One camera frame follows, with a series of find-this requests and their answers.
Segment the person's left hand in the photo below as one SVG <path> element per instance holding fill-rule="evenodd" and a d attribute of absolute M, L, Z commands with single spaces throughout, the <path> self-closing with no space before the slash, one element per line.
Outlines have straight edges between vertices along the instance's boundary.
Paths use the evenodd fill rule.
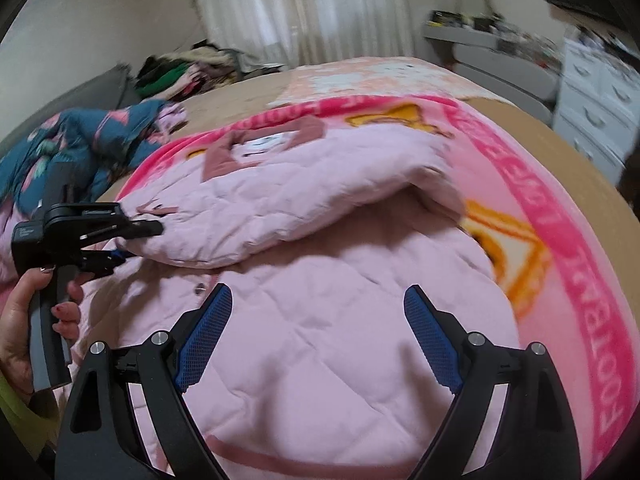
<path fill-rule="evenodd" d="M 29 359 L 29 303 L 32 296 L 50 283 L 52 270 L 30 269 L 9 294 L 1 313 L 1 371 L 18 397 L 29 404 L 34 394 L 32 366 Z M 56 318 L 53 329 L 74 344 L 79 337 L 79 305 L 84 300 L 82 285 L 91 281 L 91 273 L 81 273 L 67 284 L 69 300 L 51 309 Z"/>

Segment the green sleeve left forearm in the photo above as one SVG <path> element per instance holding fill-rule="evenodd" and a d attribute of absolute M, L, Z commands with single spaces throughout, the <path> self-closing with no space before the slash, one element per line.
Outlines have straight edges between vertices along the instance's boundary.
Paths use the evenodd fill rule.
<path fill-rule="evenodd" d="M 34 460 L 46 446 L 58 442 L 61 417 L 53 393 L 36 393 L 32 403 L 27 403 L 1 376 L 1 413 L 17 442 Z"/>

